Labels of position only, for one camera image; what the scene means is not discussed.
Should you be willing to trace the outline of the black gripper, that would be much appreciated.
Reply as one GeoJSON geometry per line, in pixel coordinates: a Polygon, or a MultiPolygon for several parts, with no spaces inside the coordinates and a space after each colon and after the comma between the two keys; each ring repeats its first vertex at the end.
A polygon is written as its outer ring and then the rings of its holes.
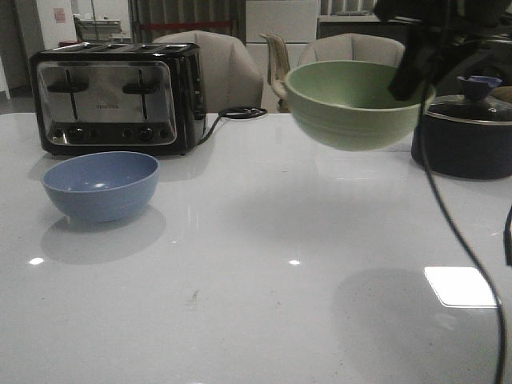
{"type": "Polygon", "coordinates": [[[383,22],[410,24],[406,48],[388,90],[396,100],[412,98],[432,82],[439,40],[444,46],[511,44],[510,1],[377,1],[383,22]]]}

